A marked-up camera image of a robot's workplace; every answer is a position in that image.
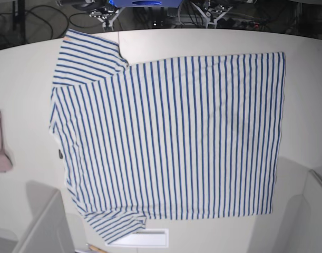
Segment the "blue white striped T-shirt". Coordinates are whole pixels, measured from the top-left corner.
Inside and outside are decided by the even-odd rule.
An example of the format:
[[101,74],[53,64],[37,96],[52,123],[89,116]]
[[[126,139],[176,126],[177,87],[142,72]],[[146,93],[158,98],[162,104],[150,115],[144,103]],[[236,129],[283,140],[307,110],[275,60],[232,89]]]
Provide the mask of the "blue white striped T-shirt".
[[49,130],[78,212],[111,244],[149,219],[272,212],[283,52],[131,65],[119,45],[69,30]]

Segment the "white rectangular tray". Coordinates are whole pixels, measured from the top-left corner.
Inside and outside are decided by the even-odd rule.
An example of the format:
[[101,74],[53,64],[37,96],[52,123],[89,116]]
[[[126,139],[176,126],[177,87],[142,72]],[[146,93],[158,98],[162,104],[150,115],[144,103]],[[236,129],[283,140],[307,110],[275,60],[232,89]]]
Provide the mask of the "white rectangular tray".
[[130,248],[168,248],[169,229],[144,229],[106,245]]

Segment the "blue box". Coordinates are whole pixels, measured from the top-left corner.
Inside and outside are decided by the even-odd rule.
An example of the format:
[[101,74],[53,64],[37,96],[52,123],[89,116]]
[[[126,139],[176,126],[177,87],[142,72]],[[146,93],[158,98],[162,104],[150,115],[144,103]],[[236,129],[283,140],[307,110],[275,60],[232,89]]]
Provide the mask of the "blue box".
[[108,1],[115,7],[179,7],[182,0],[112,0]]

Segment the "wooden pencil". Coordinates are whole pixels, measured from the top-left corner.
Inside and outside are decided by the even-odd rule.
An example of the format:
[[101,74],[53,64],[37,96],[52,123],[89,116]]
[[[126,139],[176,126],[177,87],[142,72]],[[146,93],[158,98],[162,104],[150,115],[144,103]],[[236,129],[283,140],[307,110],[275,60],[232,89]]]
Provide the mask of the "wooden pencil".
[[92,250],[92,251],[96,251],[98,253],[108,253],[107,251],[101,249],[101,248],[98,248],[97,246],[94,246],[94,245],[91,245],[91,244],[86,244],[87,247],[89,248],[89,250]]

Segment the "grey bin left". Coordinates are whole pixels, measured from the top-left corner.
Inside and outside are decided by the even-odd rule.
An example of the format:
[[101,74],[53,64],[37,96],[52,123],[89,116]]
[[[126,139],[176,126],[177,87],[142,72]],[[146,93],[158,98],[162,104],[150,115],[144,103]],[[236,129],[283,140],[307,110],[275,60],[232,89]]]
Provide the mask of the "grey bin left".
[[35,181],[0,190],[0,252],[74,252],[59,189]]

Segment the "grey bin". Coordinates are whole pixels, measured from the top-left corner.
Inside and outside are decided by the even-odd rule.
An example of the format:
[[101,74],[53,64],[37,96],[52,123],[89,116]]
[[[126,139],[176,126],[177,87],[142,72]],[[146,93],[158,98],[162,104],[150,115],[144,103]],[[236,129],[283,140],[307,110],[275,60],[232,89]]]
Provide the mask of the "grey bin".
[[248,252],[322,252],[322,166],[279,158],[272,213],[257,216]]
[[0,252],[74,252],[59,189],[35,181],[0,190]]

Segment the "grey bin right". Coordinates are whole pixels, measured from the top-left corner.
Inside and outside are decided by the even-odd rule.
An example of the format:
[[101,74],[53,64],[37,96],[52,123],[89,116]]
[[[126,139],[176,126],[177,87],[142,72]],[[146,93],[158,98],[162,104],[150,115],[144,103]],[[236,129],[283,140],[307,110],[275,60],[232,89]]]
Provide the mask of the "grey bin right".
[[248,252],[322,252],[322,166],[279,158],[272,213],[257,216]]

